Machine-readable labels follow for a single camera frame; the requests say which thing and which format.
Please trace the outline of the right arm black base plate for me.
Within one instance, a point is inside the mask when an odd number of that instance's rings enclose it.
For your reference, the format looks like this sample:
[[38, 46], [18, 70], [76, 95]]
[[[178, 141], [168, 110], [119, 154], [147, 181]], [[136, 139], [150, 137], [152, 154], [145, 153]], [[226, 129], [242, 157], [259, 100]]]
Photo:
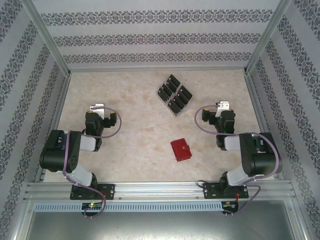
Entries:
[[204, 183], [203, 194], [205, 199], [248, 199], [249, 194], [246, 187], [240, 186], [222, 186], [217, 182]]

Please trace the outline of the aluminium frame post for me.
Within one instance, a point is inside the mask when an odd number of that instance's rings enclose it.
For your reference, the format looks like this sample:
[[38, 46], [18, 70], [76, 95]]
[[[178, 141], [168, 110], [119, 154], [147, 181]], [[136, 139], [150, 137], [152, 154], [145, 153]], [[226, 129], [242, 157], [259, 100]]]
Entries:
[[42, 40], [48, 47], [50, 53], [52, 54], [55, 62], [59, 66], [60, 70], [62, 71], [65, 77], [70, 75], [70, 70], [68, 65], [63, 58], [54, 38], [52, 37], [48, 27], [46, 26], [41, 14], [36, 8], [36, 5], [33, 0], [20, 0], [24, 9], [26, 10], [28, 16], [32, 20], [33, 24], [37, 28]]
[[244, 75], [248, 76], [255, 67], [256, 63], [259, 60], [259, 57], [261, 56], [262, 52], [265, 49], [265, 46], [271, 39], [275, 29], [277, 28], [277, 25], [279, 24], [281, 18], [285, 14], [288, 6], [290, 5], [292, 0], [279, 0], [279, 3], [277, 7], [275, 8], [272, 16], [270, 17], [270, 20], [264, 30], [264, 32], [261, 35], [261, 38], [259, 39], [255, 49], [253, 50], [251, 57], [244, 68]]

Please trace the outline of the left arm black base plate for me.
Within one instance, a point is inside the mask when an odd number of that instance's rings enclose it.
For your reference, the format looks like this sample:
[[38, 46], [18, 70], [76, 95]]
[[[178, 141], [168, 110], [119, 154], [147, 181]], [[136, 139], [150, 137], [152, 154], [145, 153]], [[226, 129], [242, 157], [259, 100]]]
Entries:
[[[99, 183], [96, 188], [97, 191], [102, 193], [106, 200], [113, 200], [115, 193], [114, 184]], [[70, 192], [71, 200], [102, 200], [102, 196], [87, 188], [72, 185]]]

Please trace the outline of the grey metal panel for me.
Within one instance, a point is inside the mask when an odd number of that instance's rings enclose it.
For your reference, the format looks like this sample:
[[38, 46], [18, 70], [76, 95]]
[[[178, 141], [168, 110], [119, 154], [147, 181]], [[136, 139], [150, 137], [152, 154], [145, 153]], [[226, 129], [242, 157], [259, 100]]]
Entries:
[[219, 212], [34, 212], [16, 240], [305, 240], [286, 213], [251, 217]]

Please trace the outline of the red leather card holder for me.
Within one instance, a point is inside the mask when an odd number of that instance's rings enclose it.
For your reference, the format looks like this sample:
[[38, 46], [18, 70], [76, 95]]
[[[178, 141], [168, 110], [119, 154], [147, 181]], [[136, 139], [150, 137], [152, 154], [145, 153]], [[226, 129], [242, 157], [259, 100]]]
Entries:
[[188, 160], [192, 157], [190, 147], [184, 138], [174, 140], [170, 144], [177, 162]]

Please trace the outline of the clear acrylic card stand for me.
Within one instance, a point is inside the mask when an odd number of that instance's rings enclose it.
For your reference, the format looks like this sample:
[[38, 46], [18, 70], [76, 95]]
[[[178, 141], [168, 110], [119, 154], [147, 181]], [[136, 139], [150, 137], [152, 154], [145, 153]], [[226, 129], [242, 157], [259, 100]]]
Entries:
[[156, 95], [175, 117], [186, 111], [193, 98], [192, 93], [173, 74], [160, 85]]

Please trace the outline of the aluminium side frame rail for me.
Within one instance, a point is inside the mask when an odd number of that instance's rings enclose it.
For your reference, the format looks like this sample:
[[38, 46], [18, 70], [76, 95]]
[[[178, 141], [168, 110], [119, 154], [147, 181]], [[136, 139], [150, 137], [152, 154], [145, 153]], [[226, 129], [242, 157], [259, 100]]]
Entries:
[[252, 106], [252, 110], [254, 112], [254, 123], [252, 123], [250, 126], [246, 127], [246, 130], [249, 132], [269, 132], [270, 128], [266, 121], [263, 107], [260, 103], [259, 96], [257, 94], [257, 91], [255, 89], [253, 80], [251, 76], [247, 73], [243, 74], [244, 81], [247, 87], [248, 95], [250, 98], [250, 104]]
[[[55, 105], [55, 109], [54, 109], [53, 116], [51, 119], [50, 127], [47, 131], [45, 138], [43, 139], [43, 145], [41, 146], [40, 153], [42, 153], [42, 150], [47, 142], [47, 139], [50, 135], [50, 132], [52, 130], [56, 130], [58, 128], [71, 78], [72, 78], [72, 73], [69, 73], [68, 76], [65, 77], [64, 83], [61, 86], [59, 98], [57, 99], [57, 103]], [[40, 167], [39, 161], [37, 163], [38, 163], [38, 165], [37, 165], [34, 179], [33, 179], [33, 182], [36, 182], [36, 183], [41, 182], [43, 180], [42, 175], [43, 175], [43, 171], [44, 171]]]

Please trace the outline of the aluminium mounting rail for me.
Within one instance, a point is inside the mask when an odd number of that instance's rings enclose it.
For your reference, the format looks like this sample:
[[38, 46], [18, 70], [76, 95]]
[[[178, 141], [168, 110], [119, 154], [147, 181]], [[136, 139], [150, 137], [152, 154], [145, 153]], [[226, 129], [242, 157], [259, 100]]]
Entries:
[[[289, 200], [297, 197], [289, 180], [258, 180], [261, 187], [256, 200]], [[72, 184], [67, 182], [28, 183], [24, 201], [69, 202]], [[204, 191], [193, 181], [182, 182], [116, 182], [113, 201], [177, 202], [204, 201]]]

